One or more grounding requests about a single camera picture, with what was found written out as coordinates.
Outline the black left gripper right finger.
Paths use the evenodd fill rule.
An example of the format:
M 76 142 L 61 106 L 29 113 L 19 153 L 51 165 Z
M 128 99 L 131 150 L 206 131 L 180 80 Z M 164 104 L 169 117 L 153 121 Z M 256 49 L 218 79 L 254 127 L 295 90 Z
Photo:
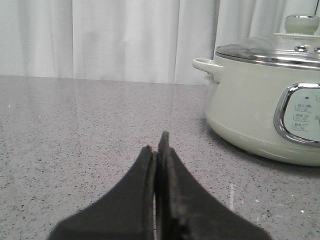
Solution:
M 271 236 L 229 210 L 187 170 L 162 133 L 155 182 L 159 240 L 269 240 Z

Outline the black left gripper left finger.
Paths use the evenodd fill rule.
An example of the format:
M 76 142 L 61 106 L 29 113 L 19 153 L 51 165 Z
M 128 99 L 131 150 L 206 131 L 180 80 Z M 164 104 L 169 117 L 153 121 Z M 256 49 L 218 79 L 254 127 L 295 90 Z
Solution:
M 50 240 L 152 240 L 156 156 L 143 147 L 125 176 L 102 198 L 62 220 Z

